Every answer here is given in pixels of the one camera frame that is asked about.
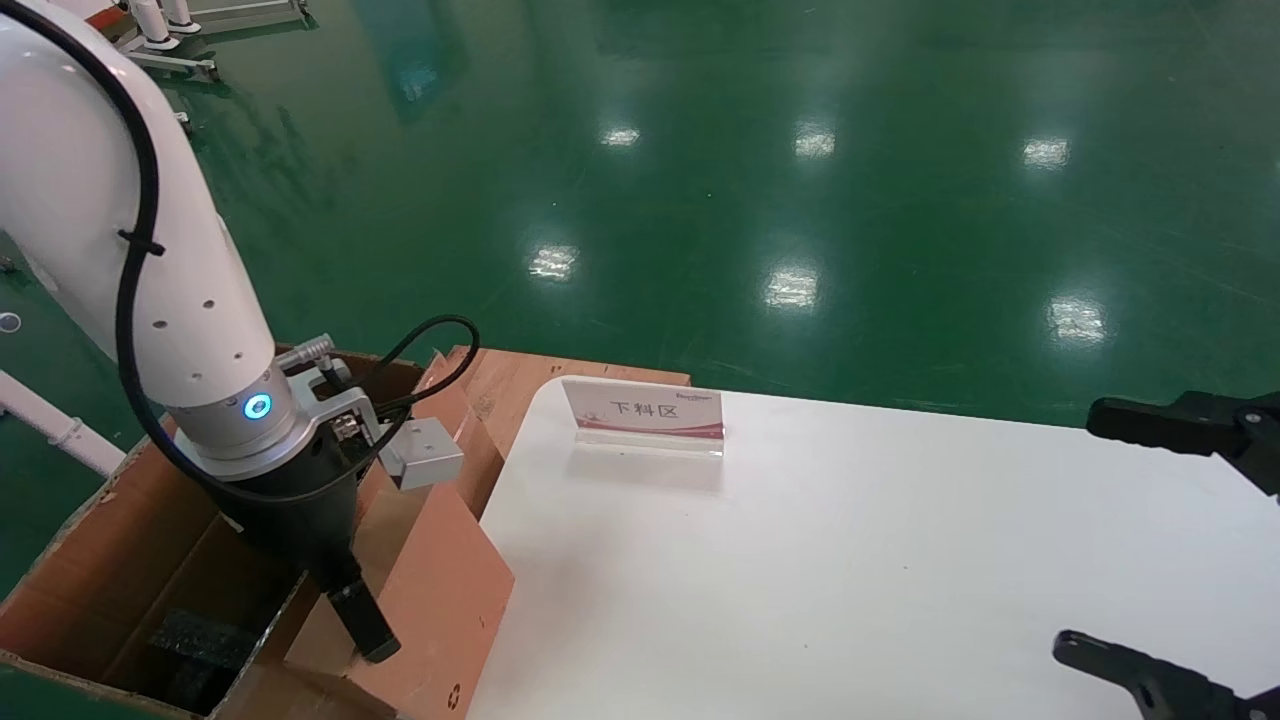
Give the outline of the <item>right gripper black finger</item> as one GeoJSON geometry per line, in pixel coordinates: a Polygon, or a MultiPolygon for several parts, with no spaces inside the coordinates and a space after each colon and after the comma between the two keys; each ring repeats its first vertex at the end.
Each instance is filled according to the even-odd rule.
{"type": "Polygon", "coordinates": [[[1052,656],[1126,691],[1143,719],[1279,717],[1277,687],[1244,698],[1201,673],[1082,632],[1060,632],[1052,656]]]}
{"type": "Polygon", "coordinates": [[[1169,405],[1096,400],[1087,430],[1175,454],[1219,455],[1263,495],[1279,495],[1279,393],[1236,398],[1185,392],[1169,405]]]}

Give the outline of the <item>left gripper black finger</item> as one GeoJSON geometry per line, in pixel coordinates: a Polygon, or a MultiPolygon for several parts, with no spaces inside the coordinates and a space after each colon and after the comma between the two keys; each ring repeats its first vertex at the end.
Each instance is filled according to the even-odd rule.
{"type": "Polygon", "coordinates": [[[328,591],[326,598],[365,661],[381,664],[401,651],[399,639],[364,579],[328,591]]]}

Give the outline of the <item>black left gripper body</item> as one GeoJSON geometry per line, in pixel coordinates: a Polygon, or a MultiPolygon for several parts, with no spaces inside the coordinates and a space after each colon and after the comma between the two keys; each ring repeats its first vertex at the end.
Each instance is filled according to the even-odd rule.
{"type": "Polygon", "coordinates": [[[369,594],[355,557],[358,484],[370,443],[317,430],[291,460],[227,489],[209,489],[215,505],[252,546],[305,570],[325,594],[369,594]]]}

